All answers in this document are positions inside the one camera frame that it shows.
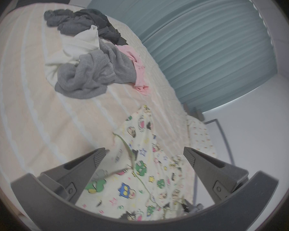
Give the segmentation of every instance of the gray gripper base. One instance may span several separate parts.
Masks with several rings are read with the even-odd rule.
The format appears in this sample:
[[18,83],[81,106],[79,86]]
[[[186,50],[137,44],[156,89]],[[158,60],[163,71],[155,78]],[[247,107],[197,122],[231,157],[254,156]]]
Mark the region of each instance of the gray gripper base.
[[50,190],[75,204],[105,155],[105,148],[96,149],[42,172],[38,179]]
[[183,155],[215,203],[227,198],[248,180],[248,171],[185,147]]
[[42,231],[244,231],[261,214],[278,181],[259,171],[246,184],[217,205],[182,218],[128,221],[83,210],[26,174],[11,184],[19,203]]

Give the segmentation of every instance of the teal curtain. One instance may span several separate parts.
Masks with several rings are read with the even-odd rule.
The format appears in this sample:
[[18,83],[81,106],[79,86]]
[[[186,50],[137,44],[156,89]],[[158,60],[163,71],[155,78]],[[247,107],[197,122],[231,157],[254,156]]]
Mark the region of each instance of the teal curtain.
[[191,110],[232,101],[277,73],[249,0],[92,0],[88,7],[127,24]]

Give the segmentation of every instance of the mattress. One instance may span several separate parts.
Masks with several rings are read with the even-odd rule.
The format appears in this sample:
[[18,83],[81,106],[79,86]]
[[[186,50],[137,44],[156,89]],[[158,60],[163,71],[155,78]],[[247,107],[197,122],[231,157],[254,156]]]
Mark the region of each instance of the mattress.
[[[112,132],[142,104],[150,107],[159,143],[169,156],[183,154],[184,146],[190,146],[186,113],[173,88],[139,38],[112,18],[112,25],[140,54],[151,93],[144,96],[131,84],[111,84],[105,94],[87,100],[54,91],[44,63],[62,48],[62,35],[46,26],[43,14],[55,9],[81,8],[33,4],[9,13],[0,25],[0,187],[23,214],[10,182],[110,147]],[[185,198],[192,202],[195,173],[188,163],[184,167]]]

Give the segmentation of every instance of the black garment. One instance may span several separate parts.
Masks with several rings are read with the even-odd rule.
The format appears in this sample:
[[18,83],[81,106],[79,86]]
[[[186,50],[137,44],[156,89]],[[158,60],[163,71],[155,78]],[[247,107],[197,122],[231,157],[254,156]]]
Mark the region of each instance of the black garment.
[[107,16],[96,9],[83,9],[75,13],[71,10],[48,10],[44,13],[44,19],[48,26],[57,26],[65,35],[75,36],[90,29],[91,25],[96,25],[100,37],[110,40],[113,44],[127,44]]

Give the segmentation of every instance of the star print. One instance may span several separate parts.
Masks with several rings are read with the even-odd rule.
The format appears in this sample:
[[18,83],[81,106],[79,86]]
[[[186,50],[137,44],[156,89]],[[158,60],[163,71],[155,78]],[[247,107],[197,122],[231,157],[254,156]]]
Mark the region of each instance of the star print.
[[111,202],[111,206],[114,206],[118,203],[118,201],[115,198],[112,198],[112,200],[109,200]]
[[147,152],[147,151],[143,148],[143,149],[140,150],[140,155],[145,156],[146,152]]

